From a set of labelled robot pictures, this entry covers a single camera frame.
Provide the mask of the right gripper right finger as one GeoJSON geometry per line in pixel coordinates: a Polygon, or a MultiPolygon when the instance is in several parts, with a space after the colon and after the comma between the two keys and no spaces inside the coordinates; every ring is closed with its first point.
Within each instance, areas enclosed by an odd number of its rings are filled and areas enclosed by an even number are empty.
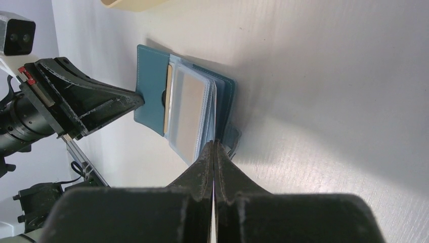
{"type": "Polygon", "coordinates": [[[273,194],[213,145],[218,242],[384,242],[371,208],[354,194],[273,194]]]}

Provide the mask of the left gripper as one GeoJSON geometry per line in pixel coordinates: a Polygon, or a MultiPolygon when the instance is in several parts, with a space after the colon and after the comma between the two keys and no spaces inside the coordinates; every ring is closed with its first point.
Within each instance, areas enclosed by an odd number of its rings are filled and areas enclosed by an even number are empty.
{"type": "Polygon", "coordinates": [[[65,57],[2,66],[16,78],[1,101],[1,156],[30,152],[31,145],[54,133],[80,139],[144,105],[135,91],[93,79],[65,57]]]}

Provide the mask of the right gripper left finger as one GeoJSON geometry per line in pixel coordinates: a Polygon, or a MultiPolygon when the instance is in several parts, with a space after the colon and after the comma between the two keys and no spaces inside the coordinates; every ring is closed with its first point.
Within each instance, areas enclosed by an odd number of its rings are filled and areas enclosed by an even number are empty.
{"type": "Polygon", "coordinates": [[[40,242],[210,242],[213,146],[166,187],[68,190],[40,242]]]}

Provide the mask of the blue leather card holder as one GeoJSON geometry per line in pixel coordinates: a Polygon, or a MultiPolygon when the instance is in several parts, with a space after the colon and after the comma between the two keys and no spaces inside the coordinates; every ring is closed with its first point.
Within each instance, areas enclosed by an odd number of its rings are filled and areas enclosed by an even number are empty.
{"type": "Polygon", "coordinates": [[[164,137],[189,165],[209,141],[220,141],[229,157],[235,155],[241,136],[230,121],[236,90],[233,79],[171,53],[137,47],[136,92],[145,103],[134,120],[164,137]]]}

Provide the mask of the gold credit card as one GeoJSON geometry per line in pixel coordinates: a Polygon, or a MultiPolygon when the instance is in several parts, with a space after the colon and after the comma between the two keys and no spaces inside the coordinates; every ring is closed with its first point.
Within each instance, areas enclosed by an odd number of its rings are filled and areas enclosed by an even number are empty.
{"type": "Polygon", "coordinates": [[[181,91],[177,101],[178,114],[175,116],[178,125],[176,146],[184,159],[193,162],[199,138],[205,84],[194,75],[180,73],[177,87],[181,88],[181,91]]]}

